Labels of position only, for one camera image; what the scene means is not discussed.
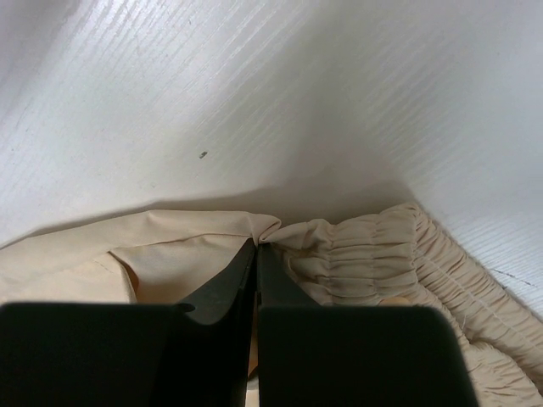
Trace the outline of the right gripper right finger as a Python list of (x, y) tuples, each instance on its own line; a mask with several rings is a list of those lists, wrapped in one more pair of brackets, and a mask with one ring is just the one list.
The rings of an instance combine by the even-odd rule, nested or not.
[(270, 245), (256, 269), (261, 405), (470, 405), (467, 367), (438, 310), (320, 305)]

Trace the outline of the beige trousers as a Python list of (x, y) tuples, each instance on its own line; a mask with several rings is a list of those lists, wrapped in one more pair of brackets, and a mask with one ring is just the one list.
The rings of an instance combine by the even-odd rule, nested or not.
[(150, 210), (28, 237), (1, 251), (1, 300), (171, 304), (248, 239), (270, 243), (319, 304), (439, 310), (481, 405), (541, 405), (541, 318), (412, 203), (290, 226), (247, 212)]

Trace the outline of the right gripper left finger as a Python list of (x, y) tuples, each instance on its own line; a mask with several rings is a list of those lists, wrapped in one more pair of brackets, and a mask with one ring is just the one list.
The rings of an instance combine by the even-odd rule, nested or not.
[(255, 253), (175, 304), (3, 305), (2, 405), (244, 405)]

